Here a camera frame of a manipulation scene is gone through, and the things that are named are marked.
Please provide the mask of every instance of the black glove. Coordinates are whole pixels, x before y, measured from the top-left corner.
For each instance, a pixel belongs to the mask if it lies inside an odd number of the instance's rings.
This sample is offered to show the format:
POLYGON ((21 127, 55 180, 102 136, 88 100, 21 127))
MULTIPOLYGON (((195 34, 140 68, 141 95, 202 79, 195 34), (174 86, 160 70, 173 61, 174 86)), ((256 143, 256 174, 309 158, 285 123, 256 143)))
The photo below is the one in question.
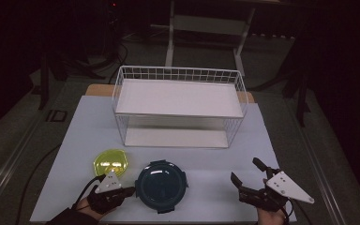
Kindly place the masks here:
POLYGON ((96 194, 96 188, 98 186, 92 188, 87 196, 87 201, 90 208, 101 215, 121 205, 125 198, 132 196, 136 191, 135 187, 126 187, 96 194))

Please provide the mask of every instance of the blue lid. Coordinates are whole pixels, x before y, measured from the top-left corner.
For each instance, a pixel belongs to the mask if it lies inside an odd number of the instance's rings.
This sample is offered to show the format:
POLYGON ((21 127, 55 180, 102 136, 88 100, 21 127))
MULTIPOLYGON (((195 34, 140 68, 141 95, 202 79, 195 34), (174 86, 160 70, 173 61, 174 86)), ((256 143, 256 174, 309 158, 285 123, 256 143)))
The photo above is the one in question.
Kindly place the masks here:
POLYGON ((136 180, 136 195, 159 214, 174 210, 188 187, 186 173, 166 160, 153 161, 136 180))

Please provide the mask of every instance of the table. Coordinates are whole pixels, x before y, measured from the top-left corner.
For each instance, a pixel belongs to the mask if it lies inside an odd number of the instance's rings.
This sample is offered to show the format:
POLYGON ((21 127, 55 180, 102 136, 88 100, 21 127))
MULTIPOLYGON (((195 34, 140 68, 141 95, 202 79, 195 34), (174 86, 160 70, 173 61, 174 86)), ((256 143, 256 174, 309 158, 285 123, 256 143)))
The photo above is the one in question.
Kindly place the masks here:
POLYGON ((175 210, 157 214, 135 196, 103 219, 107 223, 234 223, 256 221, 256 209, 238 201, 230 175, 234 172, 249 188, 263 187, 265 173, 252 163, 260 158, 277 168, 257 103, 250 103, 247 116, 228 149, 125 147, 119 137, 107 97, 111 85, 94 84, 80 100, 67 135, 52 165, 31 216, 32 222, 50 220, 70 207, 94 175, 93 161, 110 148, 126 151, 128 168, 120 181, 133 186, 141 170, 151 161, 166 159, 187 174, 189 188, 175 210))

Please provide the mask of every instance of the top shelf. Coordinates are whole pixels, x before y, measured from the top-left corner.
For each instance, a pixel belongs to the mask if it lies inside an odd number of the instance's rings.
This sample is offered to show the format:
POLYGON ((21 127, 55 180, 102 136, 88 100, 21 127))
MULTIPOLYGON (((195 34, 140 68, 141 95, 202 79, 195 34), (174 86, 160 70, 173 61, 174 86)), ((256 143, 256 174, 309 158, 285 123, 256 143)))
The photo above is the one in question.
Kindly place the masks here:
POLYGON ((124 79, 116 114, 243 118, 233 84, 124 79))

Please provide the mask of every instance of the floor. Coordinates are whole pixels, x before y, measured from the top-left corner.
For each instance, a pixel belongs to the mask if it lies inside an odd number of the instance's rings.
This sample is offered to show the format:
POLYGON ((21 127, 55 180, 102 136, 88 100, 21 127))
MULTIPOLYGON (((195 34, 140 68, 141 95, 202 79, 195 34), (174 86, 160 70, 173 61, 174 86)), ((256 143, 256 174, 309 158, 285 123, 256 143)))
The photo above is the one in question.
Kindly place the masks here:
MULTIPOLYGON (((119 54, 127 56, 127 65, 164 66, 165 34, 164 30, 158 31, 149 41, 129 35, 119 54)), ((175 67, 235 69, 231 48, 183 40, 177 39, 174 48, 175 67)), ((273 78, 292 44, 292 39, 248 38, 242 53, 247 88, 273 78)), ((31 224, 28 221, 53 164, 54 149, 64 139, 80 97, 89 84, 107 83, 116 67, 97 71, 104 80, 88 79, 69 68, 65 82, 51 77, 50 101, 43 111, 38 110, 39 96, 30 93, 0 121, 0 224, 13 223, 16 218, 20 218, 19 224, 31 224), (49 121, 50 111, 67 112, 67 118, 63 122, 49 121)), ((38 84, 39 71, 30 76, 38 84)), ((296 98, 281 95, 284 84, 252 92, 279 166, 315 198, 314 204, 301 203, 312 224, 360 224, 360 187, 319 102, 308 90, 310 112, 305 113, 306 126, 300 127, 294 116, 296 98)), ((298 219, 294 224, 308 224, 299 207, 295 206, 294 211, 298 219)))

